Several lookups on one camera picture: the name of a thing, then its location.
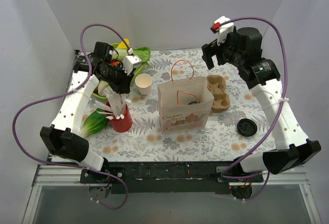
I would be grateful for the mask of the white paper coffee cup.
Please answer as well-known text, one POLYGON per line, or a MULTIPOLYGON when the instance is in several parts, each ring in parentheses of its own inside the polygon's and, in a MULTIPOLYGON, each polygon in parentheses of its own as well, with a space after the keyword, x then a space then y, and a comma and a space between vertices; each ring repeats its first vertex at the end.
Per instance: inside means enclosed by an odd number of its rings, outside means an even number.
POLYGON ((138 75, 135 79, 135 84, 138 88, 138 91, 144 97, 147 97, 150 95, 152 82, 153 82, 152 77, 146 73, 142 73, 142 74, 138 75))

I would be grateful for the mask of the black plastic cup lid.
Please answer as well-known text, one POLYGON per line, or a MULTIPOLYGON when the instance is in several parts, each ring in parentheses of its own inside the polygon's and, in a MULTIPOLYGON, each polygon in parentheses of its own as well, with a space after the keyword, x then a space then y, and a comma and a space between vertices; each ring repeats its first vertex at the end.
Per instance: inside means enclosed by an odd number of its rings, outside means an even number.
POLYGON ((195 105, 195 104, 198 104, 198 103, 199 103, 198 101, 191 101, 187 105, 195 105))

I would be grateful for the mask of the kraft paper takeout bag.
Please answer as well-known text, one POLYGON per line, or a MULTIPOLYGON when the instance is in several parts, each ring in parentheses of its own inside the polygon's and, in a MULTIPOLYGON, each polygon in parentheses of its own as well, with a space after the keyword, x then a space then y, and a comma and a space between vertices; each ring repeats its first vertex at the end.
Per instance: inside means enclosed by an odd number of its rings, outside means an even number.
POLYGON ((211 112, 214 97, 206 77, 171 80, 158 85, 159 121, 164 135, 202 129, 211 112), (198 104, 187 105, 191 101, 198 104))

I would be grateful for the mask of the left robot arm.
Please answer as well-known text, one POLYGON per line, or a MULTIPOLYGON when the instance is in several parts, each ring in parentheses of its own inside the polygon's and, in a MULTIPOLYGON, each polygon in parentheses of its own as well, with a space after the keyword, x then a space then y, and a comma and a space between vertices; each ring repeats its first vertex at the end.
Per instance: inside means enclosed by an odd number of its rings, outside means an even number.
POLYGON ((49 153, 76 164, 93 169, 92 177, 99 183, 106 182, 109 170, 103 157, 89 147, 80 133, 85 108, 99 82, 105 81, 117 94, 128 94, 134 70, 141 66, 141 59, 133 54, 122 61, 113 58, 114 47, 97 42, 91 53, 76 58, 70 81, 70 95, 66 96, 59 113, 49 127, 42 127, 40 136, 49 153))

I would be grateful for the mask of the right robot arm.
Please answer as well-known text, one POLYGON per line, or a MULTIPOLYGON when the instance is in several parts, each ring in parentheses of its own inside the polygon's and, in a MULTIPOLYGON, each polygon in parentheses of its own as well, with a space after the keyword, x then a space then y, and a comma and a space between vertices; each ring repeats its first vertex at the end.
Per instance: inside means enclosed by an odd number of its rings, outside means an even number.
POLYGON ((260 103, 275 137, 274 150, 251 153, 235 159, 226 169, 228 177, 237 181, 247 180, 254 173, 268 171, 278 174, 300 166, 321 151, 317 140, 310 140, 296 120, 288 100, 282 97, 281 77, 274 62, 262 57, 262 35, 256 28, 237 29, 234 24, 211 30, 217 39, 202 46, 203 60, 209 69, 217 63, 229 63, 238 69, 239 76, 260 103))

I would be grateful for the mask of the green vegetable tray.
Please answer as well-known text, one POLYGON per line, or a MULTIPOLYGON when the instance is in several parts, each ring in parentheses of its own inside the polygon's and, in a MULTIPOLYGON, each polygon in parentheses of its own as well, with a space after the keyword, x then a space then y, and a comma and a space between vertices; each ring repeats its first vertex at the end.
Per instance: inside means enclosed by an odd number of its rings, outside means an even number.
MULTIPOLYGON (((95 44, 94 51, 89 54, 90 61, 93 65, 93 71, 94 74, 99 79, 99 66, 101 63, 107 63, 109 65, 113 66, 120 66, 123 67, 122 60, 123 58, 128 55, 127 49, 117 49, 119 43, 113 43, 113 44, 107 44, 107 43, 101 43, 97 42, 95 44)), ((136 79, 136 77, 142 73, 143 68, 146 65, 141 65, 139 68, 135 68, 133 73, 133 79, 131 81, 131 84, 136 79)), ((101 98, 105 98, 105 94, 103 94, 101 91, 103 88, 109 87, 109 84, 105 81, 99 80, 98 89, 97 89, 97 95, 99 95, 101 98)))

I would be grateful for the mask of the yellow toy pepper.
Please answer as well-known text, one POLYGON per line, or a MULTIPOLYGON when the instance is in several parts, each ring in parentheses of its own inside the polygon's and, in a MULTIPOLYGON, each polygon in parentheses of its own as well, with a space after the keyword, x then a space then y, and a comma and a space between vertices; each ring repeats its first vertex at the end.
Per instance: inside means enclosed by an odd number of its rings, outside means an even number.
POLYGON ((121 41, 118 46, 116 47, 117 49, 129 49, 129 39, 125 38, 123 41, 121 41))

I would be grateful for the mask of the brown pulp cup carrier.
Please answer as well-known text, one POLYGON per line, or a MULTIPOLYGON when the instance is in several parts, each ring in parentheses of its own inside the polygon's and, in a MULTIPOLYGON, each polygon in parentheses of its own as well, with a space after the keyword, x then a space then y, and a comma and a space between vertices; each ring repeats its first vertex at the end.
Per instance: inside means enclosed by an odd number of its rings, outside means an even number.
POLYGON ((230 107, 230 98, 225 92, 226 81, 224 77, 219 75, 207 76, 207 88, 214 97, 211 110, 215 113, 227 111, 230 107))

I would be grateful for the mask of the toy napa cabbage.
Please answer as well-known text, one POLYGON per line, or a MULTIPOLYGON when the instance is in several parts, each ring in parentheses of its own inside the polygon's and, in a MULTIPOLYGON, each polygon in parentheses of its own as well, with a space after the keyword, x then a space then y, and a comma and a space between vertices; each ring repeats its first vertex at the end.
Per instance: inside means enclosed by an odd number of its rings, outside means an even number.
POLYGON ((140 47, 133 49, 133 54, 140 57, 142 64, 146 66, 151 66, 149 61, 151 58, 151 50, 148 47, 140 47))

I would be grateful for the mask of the red cup holder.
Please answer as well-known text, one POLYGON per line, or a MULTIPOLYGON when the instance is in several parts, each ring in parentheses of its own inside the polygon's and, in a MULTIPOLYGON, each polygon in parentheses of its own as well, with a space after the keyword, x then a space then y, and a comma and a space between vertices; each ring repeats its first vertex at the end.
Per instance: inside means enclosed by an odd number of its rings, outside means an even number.
POLYGON ((129 111, 128 105, 125 107, 125 113, 123 114, 124 118, 116 119, 114 116, 106 115, 109 119, 109 122, 112 128, 119 133, 127 132, 133 125, 133 120, 129 111))

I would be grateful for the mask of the green toy lettuce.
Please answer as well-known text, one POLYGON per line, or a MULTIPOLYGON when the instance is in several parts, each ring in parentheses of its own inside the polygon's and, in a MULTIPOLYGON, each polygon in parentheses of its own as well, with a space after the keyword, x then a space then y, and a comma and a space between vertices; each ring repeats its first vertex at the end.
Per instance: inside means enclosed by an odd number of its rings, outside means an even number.
POLYGON ((108 118, 105 111, 97 108, 84 121, 82 127, 80 128, 80 136, 87 138, 90 135, 96 134, 106 128, 107 123, 108 118))

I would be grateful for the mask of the floral patterned table mat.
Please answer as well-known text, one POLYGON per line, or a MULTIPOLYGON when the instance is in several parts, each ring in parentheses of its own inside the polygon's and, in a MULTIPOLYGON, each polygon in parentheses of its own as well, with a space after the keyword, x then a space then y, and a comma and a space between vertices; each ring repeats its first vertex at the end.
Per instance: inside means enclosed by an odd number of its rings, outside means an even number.
POLYGON ((226 64, 208 70, 199 49, 152 51, 150 67, 144 70, 153 79, 151 94, 142 97, 135 85, 128 96, 133 125, 128 132, 118 133, 108 125, 88 137, 94 152, 109 161, 231 161, 245 154, 268 131, 270 123, 255 96, 238 75, 226 64), (224 77, 230 108, 211 113, 205 128, 185 133, 164 135, 158 112, 158 84, 189 75, 224 77), (237 131, 241 119, 250 119, 258 131, 244 137, 237 131))

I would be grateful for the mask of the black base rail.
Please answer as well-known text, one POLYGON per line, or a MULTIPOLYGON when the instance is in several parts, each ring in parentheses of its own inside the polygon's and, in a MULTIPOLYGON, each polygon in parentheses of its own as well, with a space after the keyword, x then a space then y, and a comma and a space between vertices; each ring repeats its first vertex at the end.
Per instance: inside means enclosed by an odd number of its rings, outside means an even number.
POLYGON ((229 194, 229 183, 243 183, 220 177, 230 164, 230 161, 108 162, 103 171, 122 179, 129 193, 229 194))

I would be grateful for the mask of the aluminium frame rail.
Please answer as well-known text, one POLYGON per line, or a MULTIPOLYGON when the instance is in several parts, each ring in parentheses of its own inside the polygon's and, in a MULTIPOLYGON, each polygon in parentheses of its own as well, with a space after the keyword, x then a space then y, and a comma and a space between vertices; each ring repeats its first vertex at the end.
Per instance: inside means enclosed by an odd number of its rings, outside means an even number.
POLYGON ((80 182, 82 170, 65 166, 38 166, 33 186, 83 186, 80 182))

